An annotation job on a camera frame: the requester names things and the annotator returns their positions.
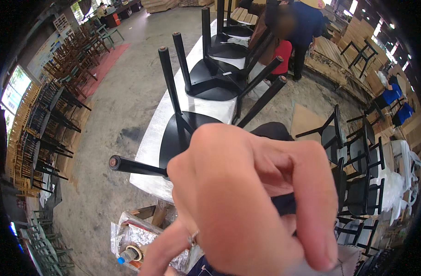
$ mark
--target plastic bag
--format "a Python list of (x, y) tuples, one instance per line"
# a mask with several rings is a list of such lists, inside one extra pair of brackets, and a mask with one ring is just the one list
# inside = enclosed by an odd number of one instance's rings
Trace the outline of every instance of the plastic bag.
[(388, 81), (387, 81), (387, 77), (385, 77), (384, 73), (378, 71), (376, 73), (376, 75), (378, 76), (380, 82), (382, 82), (382, 84), (386, 87), (388, 85)]

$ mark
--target bulletin board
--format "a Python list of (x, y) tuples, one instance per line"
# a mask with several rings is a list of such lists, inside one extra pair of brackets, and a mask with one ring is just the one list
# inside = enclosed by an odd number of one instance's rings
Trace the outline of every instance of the bulletin board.
[(47, 79), (47, 75), (43, 72), (43, 66), (53, 58), (53, 53), (57, 48), (60, 47), (63, 38), (56, 30), (48, 39), (43, 43), (42, 47), (39, 48), (37, 53), (28, 63), (27, 68), (33, 74), (37, 80), (44, 83)]

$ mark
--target wooden plank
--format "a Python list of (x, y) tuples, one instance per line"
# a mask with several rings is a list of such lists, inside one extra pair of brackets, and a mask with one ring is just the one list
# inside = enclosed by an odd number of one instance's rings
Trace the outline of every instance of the wooden plank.
[(240, 18), (238, 19), (238, 21), (243, 21), (246, 19), (247, 16), (247, 9), (244, 9), (243, 12), (240, 15)]
[(246, 15), (246, 18), (244, 19), (244, 22), (246, 22), (246, 23), (250, 23), (250, 20), (252, 20), (252, 16), (253, 16), (253, 14), (248, 13), (248, 14)]
[(243, 8), (236, 8), (233, 13), (230, 14), (230, 17), (236, 21), (240, 18), (241, 13), (243, 12)]
[(254, 15), (254, 16), (252, 16), (252, 20), (250, 21), (250, 24), (256, 25), (257, 21), (258, 21), (258, 16)]

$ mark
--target concrete floor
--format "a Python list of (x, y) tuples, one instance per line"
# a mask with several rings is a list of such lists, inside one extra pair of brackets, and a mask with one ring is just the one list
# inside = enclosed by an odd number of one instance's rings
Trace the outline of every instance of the concrete floor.
[[(125, 37), (124, 43), (130, 46), (92, 96), (97, 102), (82, 133), (72, 181), (61, 181), (63, 201), (54, 208), (55, 231), (62, 233), (68, 248), (74, 249), (71, 257), (76, 268), (72, 273), (77, 276), (135, 275), (119, 265), (111, 253), (110, 223), (117, 222), (123, 211), (153, 205), (157, 199), (131, 185), (129, 174), (111, 171), (108, 159), (114, 154), (135, 157), (166, 91), (157, 49), (160, 46), (172, 49), (171, 62), (176, 72), (179, 64), (172, 33), (182, 33), (188, 53), (201, 36), (201, 9), (175, 8), (151, 15), (142, 10), (123, 21), (118, 29)], [(350, 97), (332, 91), (308, 75), (298, 83), (289, 81), (246, 129), (279, 121), (290, 130), (292, 102), (325, 118), (337, 103), (342, 120), (361, 114)], [(252, 100), (246, 99), (245, 109), (252, 104)]]

